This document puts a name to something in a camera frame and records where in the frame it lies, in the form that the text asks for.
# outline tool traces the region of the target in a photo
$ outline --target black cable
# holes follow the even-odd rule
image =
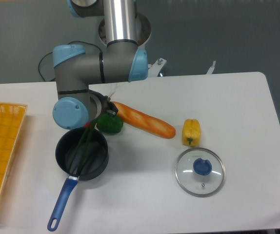
[[[41,78],[43,79],[44,82],[47,82],[44,77],[42,76],[41,72],[40,72],[40,64],[41,62],[44,60],[45,57],[47,57],[48,55],[52,54],[52,52],[46,54],[44,57],[42,57],[42,59],[40,60],[40,62],[38,63],[38,73],[39,75],[41,76]]]
[[[98,46],[95,45],[95,44],[88,43],[88,42],[81,41],[81,40],[74,40],[74,41],[69,42],[68,45],[73,44],[73,43],[82,43],[82,44],[86,44],[86,45],[92,45],[92,46],[96,47],[97,49],[99,49],[100,52],[102,53],[102,50],[100,49],[100,47],[98,47]],[[44,77],[42,76],[42,74],[41,74],[41,72],[40,72],[40,64],[41,64],[41,62],[42,62],[48,55],[50,55],[50,54],[52,54],[52,52],[50,52],[50,53],[46,54],[44,57],[42,57],[42,59],[41,59],[41,60],[39,61],[39,63],[38,63],[38,73],[39,73],[39,75],[41,76],[41,78],[42,78],[42,80],[43,80],[44,82],[47,82],[47,81],[44,79]]]
[[[68,43],[68,45],[73,44],[73,43],[83,43],[83,44],[86,44],[86,45],[92,45],[92,46],[96,47],[97,49],[99,49],[100,52],[102,53],[102,50],[100,49],[100,47],[98,47],[98,46],[95,45],[95,44],[88,43],[88,42],[81,41],[81,40],[74,40],[74,41],[71,41],[70,43]]]

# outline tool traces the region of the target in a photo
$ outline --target toy green vegetable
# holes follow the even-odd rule
[[[97,128],[103,133],[116,134],[121,131],[123,124],[120,117],[103,114],[97,121]]]

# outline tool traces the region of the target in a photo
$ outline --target handle hole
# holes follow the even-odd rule
[[[56,223],[57,223],[57,219],[54,218],[51,222],[50,228],[54,228],[56,226]]]

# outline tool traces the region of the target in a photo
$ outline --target yellow bell pepper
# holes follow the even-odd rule
[[[184,145],[197,147],[200,144],[200,123],[197,119],[187,119],[182,129],[182,142]]]

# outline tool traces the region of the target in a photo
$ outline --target pot lid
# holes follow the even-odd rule
[[[193,148],[179,155],[175,175],[177,182],[187,193],[207,197],[223,186],[225,167],[214,152],[205,148]]]

